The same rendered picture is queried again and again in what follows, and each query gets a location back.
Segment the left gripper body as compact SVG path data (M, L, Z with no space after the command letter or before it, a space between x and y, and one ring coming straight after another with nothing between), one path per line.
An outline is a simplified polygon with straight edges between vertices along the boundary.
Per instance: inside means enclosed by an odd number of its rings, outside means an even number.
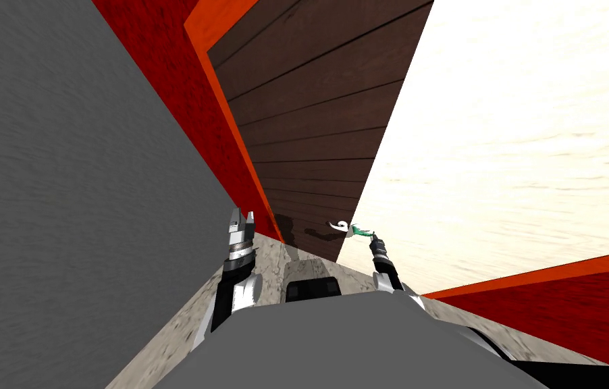
M251 242L254 238L254 224L231 224L228 229L229 246L233 247L245 242Z

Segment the white and green door handle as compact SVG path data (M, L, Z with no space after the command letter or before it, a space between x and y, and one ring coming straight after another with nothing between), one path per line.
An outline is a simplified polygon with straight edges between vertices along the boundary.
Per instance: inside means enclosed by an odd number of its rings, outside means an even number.
M358 235L373 238L373 236L375 235L375 232L372 230L363 228L359 224L349 224L344 220L338 221L336 223L328 221L327 225L330 228L345 233L346 237Z

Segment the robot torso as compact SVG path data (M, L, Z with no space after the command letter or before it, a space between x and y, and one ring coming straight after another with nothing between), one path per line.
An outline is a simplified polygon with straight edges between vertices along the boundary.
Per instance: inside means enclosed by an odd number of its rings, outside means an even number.
M548 389L396 291L231 314L153 389Z

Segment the cream door leaf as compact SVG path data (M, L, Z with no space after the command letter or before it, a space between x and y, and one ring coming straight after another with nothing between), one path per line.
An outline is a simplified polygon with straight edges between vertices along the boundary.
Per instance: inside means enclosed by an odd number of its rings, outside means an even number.
M419 294L609 255L609 0L435 0L352 222Z

